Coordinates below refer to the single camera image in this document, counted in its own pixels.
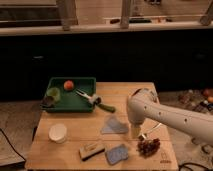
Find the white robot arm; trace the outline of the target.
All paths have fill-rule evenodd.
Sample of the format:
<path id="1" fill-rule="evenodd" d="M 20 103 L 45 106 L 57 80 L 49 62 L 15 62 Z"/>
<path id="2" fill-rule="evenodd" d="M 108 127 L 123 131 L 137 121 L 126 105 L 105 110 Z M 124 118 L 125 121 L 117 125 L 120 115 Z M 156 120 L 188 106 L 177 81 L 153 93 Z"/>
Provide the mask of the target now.
<path id="1" fill-rule="evenodd" d="M 128 96 L 126 108 L 128 120 L 134 127 L 150 118 L 213 145 L 212 115 L 159 104 L 157 95 L 147 88 Z"/>

